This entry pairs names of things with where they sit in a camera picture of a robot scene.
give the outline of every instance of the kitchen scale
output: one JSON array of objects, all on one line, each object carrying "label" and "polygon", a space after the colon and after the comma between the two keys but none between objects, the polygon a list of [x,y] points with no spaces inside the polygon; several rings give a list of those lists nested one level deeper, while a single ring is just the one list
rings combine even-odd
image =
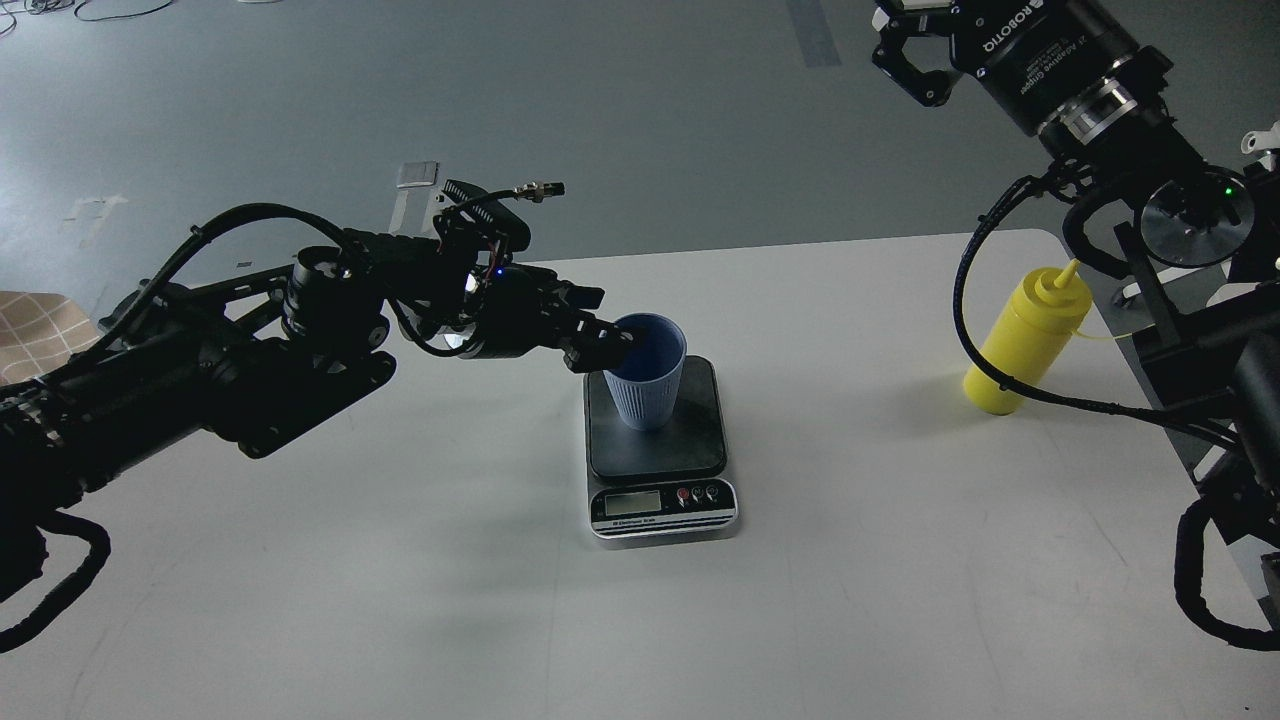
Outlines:
[{"label": "kitchen scale", "polygon": [[707,533],[737,520],[737,493],[723,478],[716,370],[705,357],[685,357],[676,409],[657,430],[622,423],[604,373],[589,373],[582,393],[588,516],[596,537]]}]

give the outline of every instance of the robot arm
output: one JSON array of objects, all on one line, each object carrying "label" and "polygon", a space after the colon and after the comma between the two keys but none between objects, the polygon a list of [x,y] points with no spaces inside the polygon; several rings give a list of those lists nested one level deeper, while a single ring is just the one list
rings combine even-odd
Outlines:
[{"label": "robot arm", "polygon": [[[529,228],[498,200],[563,193],[531,183],[486,193],[457,181],[435,218],[439,237],[339,229],[282,205],[243,205],[192,238],[105,320],[106,333],[58,370],[0,388],[0,602],[41,575],[40,530],[73,534],[91,552],[28,620],[0,632],[0,652],[29,641],[101,569],[102,528],[59,511],[178,439],[209,429],[264,457],[385,384],[396,360],[378,351],[390,328],[438,356],[516,357],[535,346],[562,350],[575,373],[614,368],[639,340],[596,319],[604,291],[512,263]],[[334,246],[306,247],[293,265],[188,290],[172,278],[221,233],[268,218],[292,218]],[[486,261],[479,263],[486,252]],[[260,297],[241,318],[232,301]],[[256,333],[279,320],[284,337]],[[429,341],[444,336],[448,346]]]},{"label": "robot arm", "polygon": [[[1174,129],[1161,97],[1167,58],[1140,46],[1096,0],[877,0],[872,58],[923,105],[946,102],[972,76],[1052,156],[1039,178],[1023,178],[982,219],[956,278],[957,331],[974,363],[1020,393],[1125,414],[1194,432],[1231,451],[1201,486],[1183,519],[1175,559],[1179,605],[1197,625],[1231,644],[1280,650],[1280,633],[1235,628],[1201,598],[1202,533],[1213,519],[1228,542],[1249,534],[1280,547],[1280,173],[1276,128],[1252,132],[1242,150],[1262,154],[1235,173],[1208,165]],[[922,72],[908,40],[942,36],[951,69]],[[963,327],[964,277],[982,240],[1025,197],[1051,193],[1070,205],[1068,249],[1117,279],[1134,277],[1153,327],[1134,336],[1139,363],[1162,409],[1139,410],[1053,396],[986,363]],[[1133,219],[1115,227],[1123,256],[1097,247],[1085,223],[1123,202]],[[1234,300],[1181,313],[1153,260],[1203,268],[1231,260],[1230,282],[1257,283]]]}]

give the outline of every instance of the yellow bottle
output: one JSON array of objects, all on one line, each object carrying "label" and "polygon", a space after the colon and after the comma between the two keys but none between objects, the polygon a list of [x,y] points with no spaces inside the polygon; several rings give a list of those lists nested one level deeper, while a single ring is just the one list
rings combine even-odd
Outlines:
[{"label": "yellow bottle", "polygon": [[[1023,278],[982,345],[982,356],[1027,384],[1039,383],[1093,306],[1089,286],[1075,274],[1079,266],[1071,260],[1064,269],[1041,268]],[[1023,396],[1000,389],[977,366],[965,374],[964,392],[993,415],[1009,415],[1023,404]]]}]

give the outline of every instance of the white table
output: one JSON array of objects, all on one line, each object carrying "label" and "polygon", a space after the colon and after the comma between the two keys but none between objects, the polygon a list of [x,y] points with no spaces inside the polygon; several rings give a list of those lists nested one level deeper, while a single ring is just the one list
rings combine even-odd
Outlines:
[{"label": "white table", "polygon": [[[1193,491],[1160,429],[966,404],[963,243],[552,264],[714,363],[744,509],[727,539],[590,536],[581,383],[552,351],[435,360],[397,338],[389,387],[275,456],[188,438],[76,509],[114,555],[0,659],[0,716],[1280,715],[1280,659],[1174,605]],[[1046,233],[991,245],[979,337],[1024,272],[1062,261]],[[1074,341],[1046,384],[1140,402],[1106,342]],[[51,543],[51,574],[77,544]],[[1262,623],[1213,538],[1206,587]]]}]

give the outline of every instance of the blue cup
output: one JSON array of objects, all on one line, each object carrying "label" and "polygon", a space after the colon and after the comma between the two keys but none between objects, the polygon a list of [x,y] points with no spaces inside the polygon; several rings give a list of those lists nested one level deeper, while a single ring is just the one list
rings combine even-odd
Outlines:
[{"label": "blue cup", "polygon": [[671,420],[685,368],[685,333],[662,315],[636,313],[616,320],[620,328],[643,328],[640,345],[622,365],[604,372],[604,382],[622,421],[634,430],[657,430]]}]

